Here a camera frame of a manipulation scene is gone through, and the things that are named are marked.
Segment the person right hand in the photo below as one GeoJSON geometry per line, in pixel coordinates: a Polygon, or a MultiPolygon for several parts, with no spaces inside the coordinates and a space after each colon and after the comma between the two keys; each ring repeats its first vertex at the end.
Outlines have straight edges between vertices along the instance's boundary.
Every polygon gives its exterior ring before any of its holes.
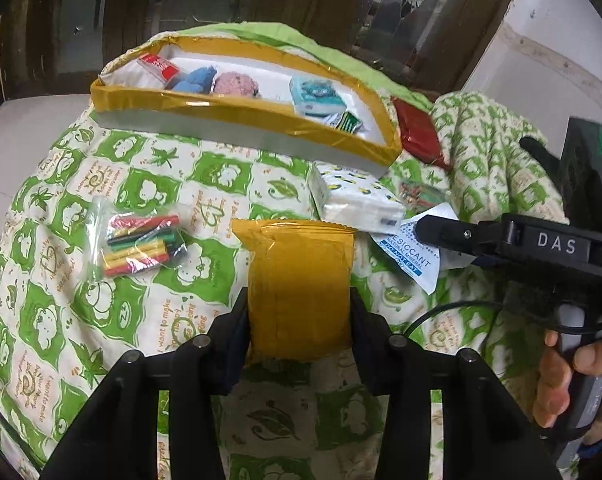
{"type": "MultiPolygon", "coordinates": [[[[581,347],[569,363],[556,349],[558,334],[548,330],[546,348],[540,359],[540,378],[533,403],[533,418],[542,427],[549,428],[570,404],[569,386],[574,372],[586,376],[602,375],[602,339],[581,347]]],[[[602,440],[602,401],[599,411],[584,437],[586,445],[602,440]]]]}

